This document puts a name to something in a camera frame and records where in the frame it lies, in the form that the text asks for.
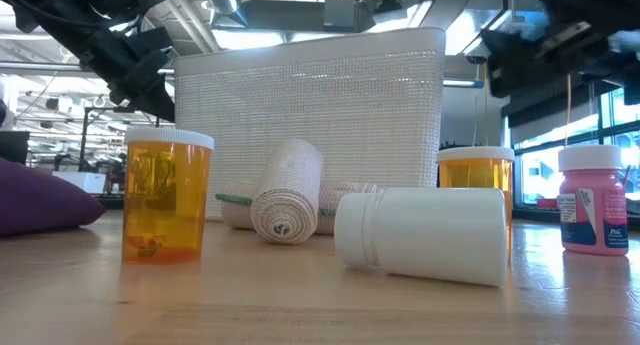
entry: purple pillow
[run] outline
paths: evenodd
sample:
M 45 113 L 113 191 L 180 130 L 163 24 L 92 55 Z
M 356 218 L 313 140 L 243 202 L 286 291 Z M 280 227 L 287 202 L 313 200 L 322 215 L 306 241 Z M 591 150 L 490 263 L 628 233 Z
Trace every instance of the purple pillow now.
M 88 225 L 104 212 L 70 182 L 0 159 L 0 236 Z

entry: rolled bandage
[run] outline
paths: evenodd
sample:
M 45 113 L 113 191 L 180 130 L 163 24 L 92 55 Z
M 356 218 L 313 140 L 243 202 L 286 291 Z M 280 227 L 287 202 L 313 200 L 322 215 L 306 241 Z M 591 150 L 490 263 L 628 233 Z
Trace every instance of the rolled bandage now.
M 216 198 L 222 201 L 220 213 L 225 224 L 235 229 L 253 230 L 250 206 L 257 181 L 237 181 L 224 184 Z
M 222 186 L 216 199 L 222 202 L 220 209 L 225 224 L 234 229 L 253 230 L 250 206 L 257 182 L 237 181 Z M 333 235 L 335 212 L 343 196 L 352 193 L 381 192 L 375 184 L 356 182 L 329 182 L 320 185 L 318 200 L 318 227 L 315 234 Z
M 260 237 L 300 244 L 316 231 L 323 162 L 322 154 L 304 140 L 278 145 L 251 204 L 251 221 Z

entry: pink bottle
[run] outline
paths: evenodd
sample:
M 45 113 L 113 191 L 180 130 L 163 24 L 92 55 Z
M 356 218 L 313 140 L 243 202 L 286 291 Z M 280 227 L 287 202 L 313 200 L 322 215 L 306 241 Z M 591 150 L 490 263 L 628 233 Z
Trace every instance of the pink bottle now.
M 627 203 L 618 180 L 622 152 L 615 145 L 577 146 L 558 153 L 564 173 L 558 208 L 562 246 L 597 255 L 629 251 Z

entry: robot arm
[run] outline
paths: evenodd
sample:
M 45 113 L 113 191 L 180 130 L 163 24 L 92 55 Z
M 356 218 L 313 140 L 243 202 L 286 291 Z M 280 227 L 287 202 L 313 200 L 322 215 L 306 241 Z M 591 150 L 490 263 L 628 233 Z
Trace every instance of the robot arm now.
M 120 104 L 174 121 L 173 100 L 158 74 L 173 43 L 164 28 L 140 32 L 146 12 L 164 0 L 2 0 L 11 4 L 16 26 L 31 32 L 41 26 L 71 51 L 80 64 L 104 79 L 110 98 Z M 131 23 L 123 31 L 118 24 Z M 131 30 L 138 31 L 130 36 Z
M 624 87 L 625 103 L 640 103 L 640 0 L 540 1 L 550 20 L 541 38 L 482 35 L 491 93 L 505 97 L 580 73 Z

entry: white bottle cap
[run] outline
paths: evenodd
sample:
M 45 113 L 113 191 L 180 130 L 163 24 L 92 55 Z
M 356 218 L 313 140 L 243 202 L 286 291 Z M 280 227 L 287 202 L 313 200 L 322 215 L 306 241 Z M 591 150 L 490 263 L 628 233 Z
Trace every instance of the white bottle cap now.
M 572 146 L 558 153 L 558 169 L 605 170 L 621 169 L 622 149 L 617 145 Z
M 445 149 L 438 152 L 438 161 L 465 159 L 515 160 L 513 149 L 500 146 L 467 146 Z
M 134 141 L 157 141 L 177 144 L 202 146 L 213 150 L 213 138 L 195 131 L 161 129 L 161 128 L 131 128 L 124 136 L 126 144 Z
M 378 265 L 371 251 L 367 254 L 369 246 L 366 243 L 369 242 L 365 241 L 363 227 L 365 214 L 373 210 L 367 203 L 371 203 L 372 199 L 382 194 L 354 193 L 347 194 L 340 200 L 336 210 L 333 238 L 336 252 L 345 263 L 359 268 Z

